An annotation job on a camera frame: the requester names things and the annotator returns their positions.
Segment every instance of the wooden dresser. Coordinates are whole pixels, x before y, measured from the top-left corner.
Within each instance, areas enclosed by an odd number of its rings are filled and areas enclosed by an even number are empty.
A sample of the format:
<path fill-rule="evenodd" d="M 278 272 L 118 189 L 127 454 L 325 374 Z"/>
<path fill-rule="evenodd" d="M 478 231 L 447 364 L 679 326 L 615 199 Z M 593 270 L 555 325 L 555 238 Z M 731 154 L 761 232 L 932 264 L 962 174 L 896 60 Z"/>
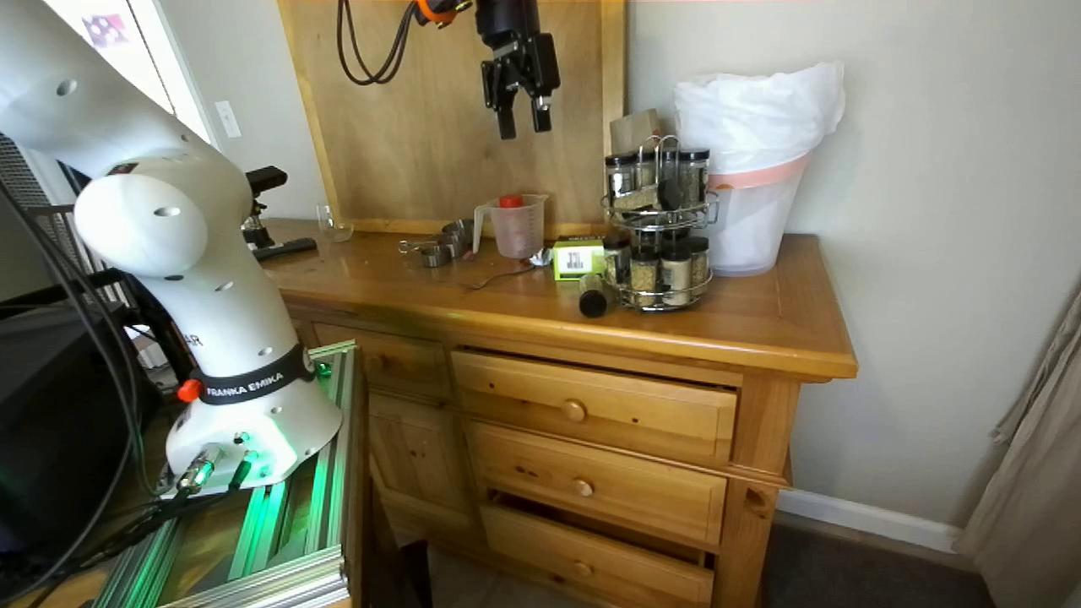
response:
<path fill-rule="evenodd" d="M 817 239 L 693 309 L 589 320 L 549 270 L 464 287 L 516 267 L 491 243 L 426 269 L 399 238 L 266 264 L 307 344 L 363 349 L 395 526 L 600 605 L 753 606 L 800 386 L 857 369 Z"/>

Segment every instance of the light switch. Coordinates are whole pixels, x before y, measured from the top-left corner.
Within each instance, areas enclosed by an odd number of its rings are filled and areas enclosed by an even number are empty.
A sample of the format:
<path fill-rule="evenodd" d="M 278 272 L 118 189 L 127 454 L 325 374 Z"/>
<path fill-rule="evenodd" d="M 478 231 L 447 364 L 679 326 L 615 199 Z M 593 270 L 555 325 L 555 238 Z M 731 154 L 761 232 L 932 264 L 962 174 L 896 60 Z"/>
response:
<path fill-rule="evenodd" d="M 232 106 L 229 105 L 229 102 L 214 102 L 214 107 L 217 109 L 217 116 L 222 119 L 225 134 L 230 138 L 239 137 L 240 124 L 237 123 L 237 116 L 232 114 Z"/>

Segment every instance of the rotating spice rack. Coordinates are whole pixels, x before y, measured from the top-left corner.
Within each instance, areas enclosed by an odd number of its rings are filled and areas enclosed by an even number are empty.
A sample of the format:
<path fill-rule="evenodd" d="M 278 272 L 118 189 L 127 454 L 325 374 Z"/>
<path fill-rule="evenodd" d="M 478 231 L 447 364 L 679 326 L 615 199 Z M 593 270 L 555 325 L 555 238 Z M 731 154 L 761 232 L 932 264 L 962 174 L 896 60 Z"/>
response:
<path fill-rule="evenodd" d="M 626 307 L 677 310 L 697 303 L 713 278 L 708 239 L 690 232 L 717 221 L 717 195 L 706 188 L 708 150 L 682 149 L 671 135 L 650 142 L 605 159 L 601 204 L 615 235 L 605 238 L 603 278 Z"/>

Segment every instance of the metal spice rack frame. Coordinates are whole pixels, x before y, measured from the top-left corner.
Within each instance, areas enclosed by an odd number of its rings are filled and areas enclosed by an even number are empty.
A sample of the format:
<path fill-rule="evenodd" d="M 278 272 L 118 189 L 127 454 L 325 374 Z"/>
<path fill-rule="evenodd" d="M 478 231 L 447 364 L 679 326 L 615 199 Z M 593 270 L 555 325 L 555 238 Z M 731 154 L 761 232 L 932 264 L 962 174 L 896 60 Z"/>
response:
<path fill-rule="evenodd" d="M 675 135 L 667 135 L 665 137 L 654 135 L 648 141 L 655 142 L 653 148 L 656 162 L 654 170 L 655 181 L 654 184 L 639 188 L 639 190 L 652 188 L 659 197 L 660 176 L 667 168 L 662 153 L 665 149 L 672 149 L 665 148 L 666 143 L 671 142 L 676 144 L 675 149 L 677 150 L 675 168 L 671 169 L 677 175 L 676 183 L 678 187 L 675 189 L 675 193 L 678 195 L 678 200 L 684 200 L 683 184 L 682 180 L 679 179 L 679 140 Z M 644 157 L 645 149 L 644 144 L 639 146 L 639 159 Z M 717 194 L 709 190 L 705 190 L 706 200 L 699 204 L 681 204 L 679 208 L 671 210 L 656 209 L 654 207 L 640 209 L 619 208 L 616 207 L 616 203 L 620 198 L 625 197 L 615 197 L 606 194 L 601 198 L 601 207 L 604 209 L 608 223 L 630 232 L 632 235 L 631 249 L 639 250 L 642 247 L 650 246 L 659 248 L 666 238 L 669 237 L 675 243 L 679 232 L 688 232 L 691 228 L 704 228 L 717 222 L 719 211 Z M 659 291 L 636 290 L 629 285 L 613 283 L 609 280 L 606 273 L 602 278 L 610 288 L 619 294 L 619 302 L 623 306 L 645 313 L 657 313 L 678 310 L 696 304 L 706 293 L 707 286 L 713 279 L 713 273 L 707 266 L 706 278 L 696 285 L 692 285 L 686 289 L 665 289 Z"/>

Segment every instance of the plastic measuring cup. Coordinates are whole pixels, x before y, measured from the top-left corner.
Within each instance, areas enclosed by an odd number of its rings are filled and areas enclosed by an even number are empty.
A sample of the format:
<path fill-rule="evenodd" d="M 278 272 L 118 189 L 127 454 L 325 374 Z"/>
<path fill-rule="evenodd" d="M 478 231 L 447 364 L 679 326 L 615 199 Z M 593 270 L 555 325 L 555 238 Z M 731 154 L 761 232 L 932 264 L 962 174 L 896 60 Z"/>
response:
<path fill-rule="evenodd" d="M 473 253 L 480 249 L 480 232 L 484 216 L 492 219 L 495 246 L 499 255 L 525 260 L 544 247 L 544 203 L 546 195 L 522 195 L 522 206 L 501 208 L 498 201 L 486 202 L 473 211 Z"/>

